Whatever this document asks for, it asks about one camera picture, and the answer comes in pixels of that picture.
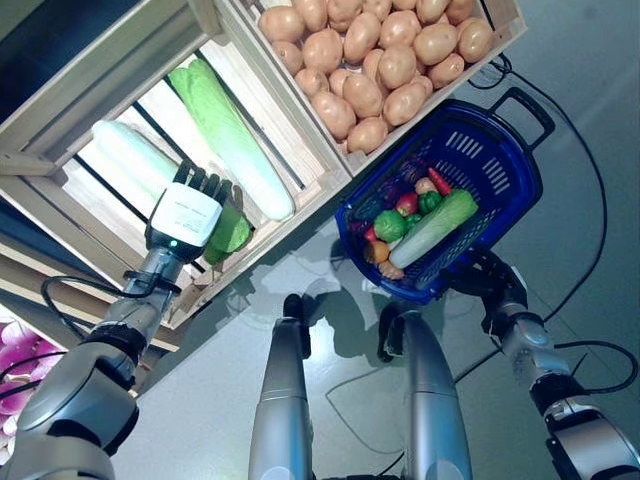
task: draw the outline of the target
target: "white label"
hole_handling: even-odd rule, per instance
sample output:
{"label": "white label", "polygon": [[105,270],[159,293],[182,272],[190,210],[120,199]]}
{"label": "white label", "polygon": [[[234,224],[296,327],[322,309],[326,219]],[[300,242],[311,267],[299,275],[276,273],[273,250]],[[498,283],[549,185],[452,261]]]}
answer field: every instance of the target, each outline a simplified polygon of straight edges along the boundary
{"label": "white label", "polygon": [[222,207],[213,198],[182,183],[172,183],[158,204],[151,226],[176,240],[202,247],[220,212]]}

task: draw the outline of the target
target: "wooden slat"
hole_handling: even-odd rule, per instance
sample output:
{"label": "wooden slat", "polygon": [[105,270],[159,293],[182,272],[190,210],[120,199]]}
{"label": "wooden slat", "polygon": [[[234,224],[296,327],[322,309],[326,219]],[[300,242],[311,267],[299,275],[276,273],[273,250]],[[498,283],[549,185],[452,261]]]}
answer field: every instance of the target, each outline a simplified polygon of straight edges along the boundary
{"label": "wooden slat", "polygon": [[65,212],[83,231],[99,241],[117,258],[122,259],[134,269],[142,264],[142,256],[129,246],[129,239],[115,235],[50,179],[29,177],[27,180],[35,191],[42,194],[57,209]]}
{"label": "wooden slat", "polygon": [[484,0],[489,16],[496,29],[508,25],[513,20],[522,18],[522,13],[515,1],[505,2],[504,0]]}
{"label": "wooden slat", "polygon": [[[65,265],[54,258],[48,257],[37,250],[29,248],[3,234],[0,234],[0,255],[4,255],[5,257],[25,265],[32,270],[40,272],[47,277],[70,275],[95,281],[94,278],[91,278],[83,272],[80,272],[69,265]],[[89,293],[104,302],[112,303],[115,301],[115,297],[112,295],[96,290],[95,288],[82,285],[81,283],[74,284],[73,287],[77,290]]]}
{"label": "wooden slat", "polygon": [[125,56],[94,83],[91,89],[77,98],[46,130],[38,134],[25,150],[58,158],[78,136],[102,119],[126,97],[132,89],[145,81],[149,72],[157,71],[172,59],[187,43],[202,32],[191,11],[185,7],[145,41],[131,55]]}
{"label": "wooden slat", "polygon": [[189,7],[204,33],[210,37],[220,33],[218,14],[213,0],[189,0]]}
{"label": "wooden slat", "polygon": [[[40,294],[40,286],[46,279],[46,275],[0,255],[0,289],[40,305],[46,305]],[[51,298],[61,312],[89,323],[96,324],[102,321],[109,308],[109,303],[66,284],[55,284],[50,292]],[[178,335],[161,327],[151,344],[165,350],[176,351],[179,348],[179,339]]]}
{"label": "wooden slat", "polygon": [[34,134],[76,102],[96,80],[113,70],[169,18],[184,0],[146,0],[78,54],[0,126],[0,146],[21,150]]}
{"label": "wooden slat", "polygon": [[0,175],[49,175],[51,162],[22,152],[0,152]]}
{"label": "wooden slat", "polygon": [[44,0],[0,1],[0,40],[9,35],[20,22],[43,3]]}
{"label": "wooden slat", "polygon": [[[135,261],[141,262],[142,257],[147,254],[144,239],[145,223],[75,160],[67,162],[62,171],[67,177],[66,182],[62,185],[62,190],[80,204],[84,210],[90,212],[98,223],[112,232],[112,235],[122,241],[126,241],[127,248],[133,250],[136,254]],[[128,192],[128,190],[120,191],[125,194]],[[146,213],[150,214],[153,205],[149,205],[148,208],[149,210]],[[118,244],[114,245],[112,251],[114,255],[118,256]]]}
{"label": "wooden slat", "polygon": [[24,180],[0,176],[0,193],[11,205],[47,232],[92,270],[117,286],[124,284],[122,274],[134,268],[114,256],[69,217],[42,198]]}

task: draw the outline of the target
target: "blue basket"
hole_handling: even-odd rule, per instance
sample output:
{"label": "blue basket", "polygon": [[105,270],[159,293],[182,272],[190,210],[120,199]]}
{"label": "blue basket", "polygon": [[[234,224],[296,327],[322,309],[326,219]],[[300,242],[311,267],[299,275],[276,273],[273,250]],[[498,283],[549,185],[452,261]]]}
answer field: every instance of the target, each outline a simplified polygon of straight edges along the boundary
{"label": "blue basket", "polygon": [[[527,108],[544,133],[532,144],[496,109],[507,99]],[[542,195],[532,151],[555,129],[549,115],[518,88],[509,89],[489,110],[457,100],[443,102],[418,123],[336,213],[346,253],[373,283],[393,295],[427,303],[446,290],[440,271],[468,265],[474,246],[491,248]],[[454,188],[473,195],[478,212],[436,247],[405,268],[402,280],[388,280],[364,261],[364,232],[383,210],[393,209],[414,183],[435,168]]]}

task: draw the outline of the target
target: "metal arm segment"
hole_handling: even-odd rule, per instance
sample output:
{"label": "metal arm segment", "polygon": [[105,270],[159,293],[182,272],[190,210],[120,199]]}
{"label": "metal arm segment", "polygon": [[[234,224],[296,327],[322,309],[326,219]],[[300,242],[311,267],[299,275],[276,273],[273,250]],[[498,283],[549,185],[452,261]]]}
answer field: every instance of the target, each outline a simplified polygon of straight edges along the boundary
{"label": "metal arm segment", "polygon": [[133,372],[160,326],[182,265],[166,249],[149,252],[143,275],[125,291],[145,292],[152,278],[160,283],[145,298],[115,302],[42,381],[20,415],[14,455],[1,479],[114,479],[109,456],[138,418],[128,393]]}

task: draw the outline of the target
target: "red chili pepper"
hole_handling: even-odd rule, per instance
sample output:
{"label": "red chili pepper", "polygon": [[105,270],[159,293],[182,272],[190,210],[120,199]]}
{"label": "red chili pepper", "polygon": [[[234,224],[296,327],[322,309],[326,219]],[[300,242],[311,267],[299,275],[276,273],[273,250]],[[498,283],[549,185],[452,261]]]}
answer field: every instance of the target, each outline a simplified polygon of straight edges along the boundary
{"label": "red chili pepper", "polygon": [[429,167],[427,169],[427,173],[429,174],[429,178],[433,182],[433,184],[438,189],[438,192],[443,197],[445,195],[449,195],[451,193],[451,186],[447,183],[447,181],[440,176],[438,172],[436,172],[433,168]]}
{"label": "red chili pepper", "polygon": [[373,230],[373,225],[371,226],[371,228],[369,230],[364,232],[364,238],[369,243],[373,243],[376,240],[378,240],[378,237],[376,237],[376,232]]}

